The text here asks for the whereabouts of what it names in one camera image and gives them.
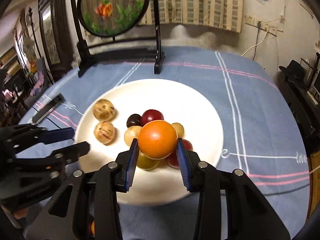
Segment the silver screw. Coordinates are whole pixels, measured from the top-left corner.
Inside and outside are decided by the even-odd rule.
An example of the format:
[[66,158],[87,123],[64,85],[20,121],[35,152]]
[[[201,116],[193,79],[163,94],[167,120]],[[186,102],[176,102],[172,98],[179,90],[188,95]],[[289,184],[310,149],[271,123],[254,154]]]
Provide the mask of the silver screw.
[[242,176],[242,175],[243,175],[243,171],[242,171],[242,170],[239,170],[239,169],[236,169],[236,170],[235,170],[235,174],[236,174],[237,176]]
[[74,173],[73,173],[73,176],[75,177],[80,177],[82,175],[82,171],[81,170],[76,170]]
[[53,171],[53,172],[50,173],[50,178],[55,179],[56,177],[59,176],[59,174],[60,173],[58,171]]
[[199,163],[198,163],[198,166],[199,166],[200,168],[206,168],[206,167],[208,167],[208,164],[207,164],[206,162],[199,162]]
[[55,157],[58,159],[58,158],[61,158],[61,157],[63,157],[63,154],[62,153],[57,153],[56,155],[55,155]]
[[111,163],[108,163],[108,167],[110,169],[114,169],[114,168],[118,167],[118,164],[116,162],[111,162]]

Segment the beige curtain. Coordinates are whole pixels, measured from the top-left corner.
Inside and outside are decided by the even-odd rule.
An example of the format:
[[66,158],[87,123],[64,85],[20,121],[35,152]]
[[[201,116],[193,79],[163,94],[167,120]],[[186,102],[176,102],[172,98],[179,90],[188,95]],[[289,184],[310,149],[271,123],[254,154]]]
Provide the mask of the beige curtain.
[[[159,13],[161,24],[205,25],[240,33],[243,0],[159,0]],[[140,24],[154,24],[153,0]]]

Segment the white plate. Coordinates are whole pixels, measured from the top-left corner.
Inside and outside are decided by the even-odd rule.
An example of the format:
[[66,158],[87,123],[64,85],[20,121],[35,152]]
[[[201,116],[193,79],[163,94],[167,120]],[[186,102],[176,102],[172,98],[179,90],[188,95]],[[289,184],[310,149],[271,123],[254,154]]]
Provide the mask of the white plate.
[[[94,103],[105,98],[117,110],[112,120],[116,128],[116,140],[105,146],[93,135],[98,120],[92,113]],[[75,135],[75,143],[87,141],[90,152],[79,159],[84,172],[100,169],[114,161],[118,153],[127,151],[124,143],[126,121],[131,114],[142,115],[148,109],[159,110],[169,123],[179,122],[185,129],[184,137],[193,145],[202,161],[216,166],[223,145],[221,120],[212,104],[198,91],[178,82],[163,79],[144,79],[113,88],[97,98],[81,118]],[[167,165],[144,171],[136,168],[133,184],[128,193],[117,193],[120,203],[156,205],[169,203],[188,194],[179,170]]]

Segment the blue tablecloth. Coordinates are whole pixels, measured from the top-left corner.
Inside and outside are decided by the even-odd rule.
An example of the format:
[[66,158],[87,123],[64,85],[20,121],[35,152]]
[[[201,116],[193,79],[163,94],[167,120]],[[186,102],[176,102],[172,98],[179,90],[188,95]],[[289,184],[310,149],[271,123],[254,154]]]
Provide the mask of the blue tablecloth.
[[[164,48],[166,58],[160,75],[153,64],[99,64],[78,78],[77,69],[50,87],[34,105],[43,105],[62,93],[66,102],[41,126],[77,128],[86,108],[100,95],[123,83],[161,78],[188,85],[216,108],[224,130],[224,149],[217,168],[243,169],[276,210],[293,237],[303,226],[309,199],[305,149],[297,123],[284,98],[257,63],[235,54],[194,47]],[[31,109],[20,123],[31,122]],[[54,149],[72,144],[37,145],[19,157],[44,157]],[[192,239],[198,195],[164,206],[121,205],[124,239]],[[226,205],[222,205],[222,238],[227,237]]]

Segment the goldfish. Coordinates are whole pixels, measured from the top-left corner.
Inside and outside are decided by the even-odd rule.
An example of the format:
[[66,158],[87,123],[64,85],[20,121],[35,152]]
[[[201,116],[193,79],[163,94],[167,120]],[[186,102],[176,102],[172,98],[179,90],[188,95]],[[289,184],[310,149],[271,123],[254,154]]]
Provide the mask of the goldfish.
[[95,9],[96,14],[101,16],[102,18],[108,19],[109,16],[112,16],[112,4],[109,2],[106,5],[101,3],[99,6],[97,6]]

